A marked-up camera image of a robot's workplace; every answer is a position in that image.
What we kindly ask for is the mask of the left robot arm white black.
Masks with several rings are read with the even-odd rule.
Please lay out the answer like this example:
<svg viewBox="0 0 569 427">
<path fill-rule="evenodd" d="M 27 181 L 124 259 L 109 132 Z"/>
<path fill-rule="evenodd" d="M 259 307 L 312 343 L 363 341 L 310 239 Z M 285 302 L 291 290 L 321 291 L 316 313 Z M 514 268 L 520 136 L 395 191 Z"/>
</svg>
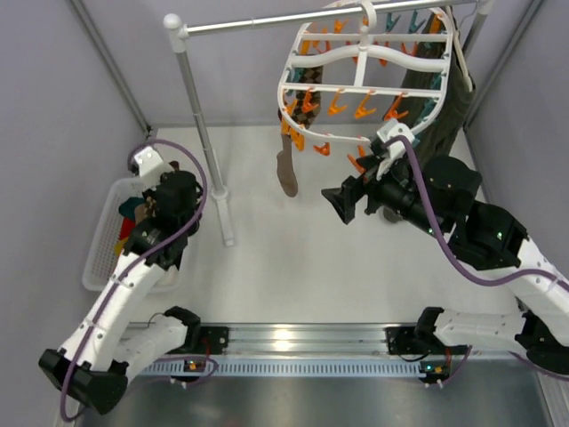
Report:
<svg viewBox="0 0 569 427">
<path fill-rule="evenodd" d="M 124 341 L 132 315 L 151 289 L 180 267 L 205 206 L 204 173 L 161 172 L 144 190 L 146 216 L 132 228 L 108 283 L 75 332 L 38 360 L 60 391 L 101 415 L 124 397 L 132 380 L 171 350 L 193 347 L 201 318 L 174 306 L 144 332 Z"/>
</svg>

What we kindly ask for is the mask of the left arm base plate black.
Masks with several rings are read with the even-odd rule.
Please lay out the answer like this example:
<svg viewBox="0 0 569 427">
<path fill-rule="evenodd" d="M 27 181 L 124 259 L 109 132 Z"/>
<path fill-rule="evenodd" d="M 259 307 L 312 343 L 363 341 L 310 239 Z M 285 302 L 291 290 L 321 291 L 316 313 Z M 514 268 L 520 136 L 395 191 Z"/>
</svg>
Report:
<svg viewBox="0 0 569 427">
<path fill-rule="evenodd" d="M 201 326 L 194 353 L 205 356 L 222 355 L 228 347 L 229 332 L 230 329 L 226 326 Z"/>
</svg>

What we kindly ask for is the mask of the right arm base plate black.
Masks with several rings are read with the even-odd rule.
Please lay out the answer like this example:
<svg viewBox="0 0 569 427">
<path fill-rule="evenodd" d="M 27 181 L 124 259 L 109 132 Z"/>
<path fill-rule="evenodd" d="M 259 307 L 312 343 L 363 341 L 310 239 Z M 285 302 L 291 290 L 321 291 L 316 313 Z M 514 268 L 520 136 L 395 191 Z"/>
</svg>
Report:
<svg viewBox="0 0 569 427">
<path fill-rule="evenodd" d="M 464 355 L 467 345 L 449 346 L 433 334 L 419 334 L 414 326 L 390 326 L 386 330 L 389 355 L 394 356 L 452 356 Z"/>
</svg>

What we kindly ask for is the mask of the brown tan argyle sock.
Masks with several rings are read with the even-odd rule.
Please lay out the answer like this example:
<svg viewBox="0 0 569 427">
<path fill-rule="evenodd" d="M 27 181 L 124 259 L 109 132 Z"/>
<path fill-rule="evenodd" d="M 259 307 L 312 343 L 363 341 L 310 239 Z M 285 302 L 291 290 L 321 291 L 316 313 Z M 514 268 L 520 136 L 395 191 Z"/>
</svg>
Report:
<svg viewBox="0 0 569 427">
<path fill-rule="evenodd" d="M 156 216 L 156 201 L 152 197 L 147 197 L 146 200 L 134 208 L 134 222 L 139 224 L 148 218 Z"/>
</svg>

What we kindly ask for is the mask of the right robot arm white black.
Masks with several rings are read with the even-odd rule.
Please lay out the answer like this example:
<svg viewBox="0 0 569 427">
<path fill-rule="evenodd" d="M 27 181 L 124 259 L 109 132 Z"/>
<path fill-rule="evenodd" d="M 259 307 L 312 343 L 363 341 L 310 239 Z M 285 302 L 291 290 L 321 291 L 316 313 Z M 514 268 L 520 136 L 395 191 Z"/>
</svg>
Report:
<svg viewBox="0 0 569 427">
<path fill-rule="evenodd" d="M 505 286 L 522 303 L 514 314 L 472 314 L 443 307 L 423 310 L 414 327 L 422 350 L 480 347 L 510 352 L 552 375 L 568 374 L 568 280 L 541 253 L 511 213 L 476 199 L 480 173 L 454 157 L 434 157 L 403 186 L 379 167 L 338 188 L 322 190 L 345 224 L 357 202 L 381 207 L 437 240 L 445 258 L 468 281 Z"/>
</svg>

